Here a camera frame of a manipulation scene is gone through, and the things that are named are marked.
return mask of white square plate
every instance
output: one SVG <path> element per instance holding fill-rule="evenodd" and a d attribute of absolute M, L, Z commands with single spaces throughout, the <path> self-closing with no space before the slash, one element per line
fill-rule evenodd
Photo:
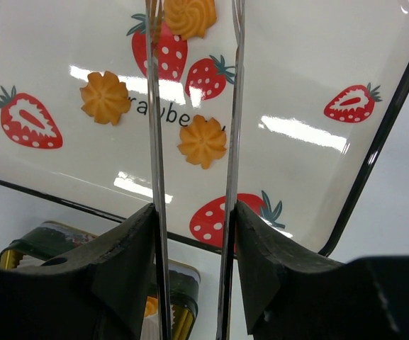
<path fill-rule="evenodd" d="M 168 230 L 211 250 L 223 234 L 228 155 L 204 170 L 177 145 L 195 115 L 229 130 L 232 84 L 215 87 L 199 68 L 211 55 L 234 65 L 231 3 L 215 2 L 206 37 L 160 57 L 172 71 L 160 84 Z M 0 0 L 0 184 L 113 220 L 152 200 L 140 33 L 127 35 L 144 10 L 144 1 Z M 240 198 L 328 254 L 409 91 L 409 0 L 246 0 L 246 32 Z M 114 126 L 81 110 L 79 88 L 105 71 L 132 99 Z M 190 79 L 213 84 L 215 97 L 198 85 L 186 94 Z"/>

